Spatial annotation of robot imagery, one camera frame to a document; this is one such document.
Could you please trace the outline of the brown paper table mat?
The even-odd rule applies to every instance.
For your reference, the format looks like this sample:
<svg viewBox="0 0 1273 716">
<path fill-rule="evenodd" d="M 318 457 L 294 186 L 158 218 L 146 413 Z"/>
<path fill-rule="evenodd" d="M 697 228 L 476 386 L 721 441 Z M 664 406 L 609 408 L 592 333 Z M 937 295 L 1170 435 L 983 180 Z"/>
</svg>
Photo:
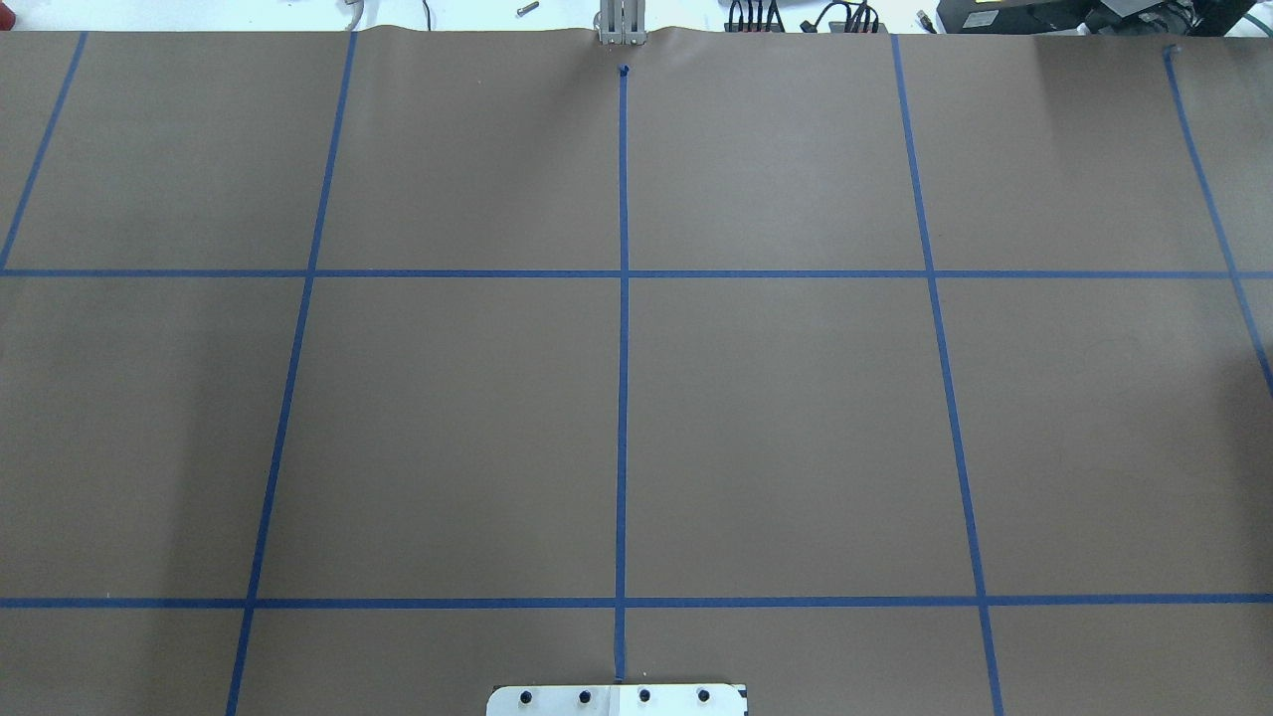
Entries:
<svg viewBox="0 0 1273 716">
<path fill-rule="evenodd" d="M 3 36 L 3 712 L 1270 712 L 1270 42 Z"/>
</svg>

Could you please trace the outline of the black monitor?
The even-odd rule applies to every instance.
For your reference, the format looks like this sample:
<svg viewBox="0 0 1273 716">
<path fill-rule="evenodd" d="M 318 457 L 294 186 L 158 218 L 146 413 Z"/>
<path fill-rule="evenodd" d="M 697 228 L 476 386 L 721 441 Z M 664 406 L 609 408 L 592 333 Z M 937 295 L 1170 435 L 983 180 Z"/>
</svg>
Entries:
<svg viewBox="0 0 1273 716">
<path fill-rule="evenodd" d="M 1222 37 L 1259 1 L 937 1 L 947 34 Z"/>
</svg>

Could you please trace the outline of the aluminium frame post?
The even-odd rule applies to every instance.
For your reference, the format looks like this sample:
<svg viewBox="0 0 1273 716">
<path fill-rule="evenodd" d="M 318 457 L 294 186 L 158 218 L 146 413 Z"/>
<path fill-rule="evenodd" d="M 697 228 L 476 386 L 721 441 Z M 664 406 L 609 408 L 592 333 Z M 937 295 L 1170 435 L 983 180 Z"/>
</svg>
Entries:
<svg viewBox="0 0 1273 716">
<path fill-rule="evenodd" d="M 645 1 L 602 0 L 594 27 L 602 46 L 645 45 Z"/>
</svg>

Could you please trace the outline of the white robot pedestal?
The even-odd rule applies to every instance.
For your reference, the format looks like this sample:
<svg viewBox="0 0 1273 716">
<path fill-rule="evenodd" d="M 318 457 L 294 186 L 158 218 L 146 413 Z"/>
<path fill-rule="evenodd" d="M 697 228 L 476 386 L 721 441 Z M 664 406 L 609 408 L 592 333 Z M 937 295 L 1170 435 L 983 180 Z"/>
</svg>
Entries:
<svg viewBox="0 0 1273 716">
<path fill-rule="evenodd" d="M 486 715 L 749 715 L 745 685 L 654 683 L 508 685 L 491 691 Z"/>
</svg>

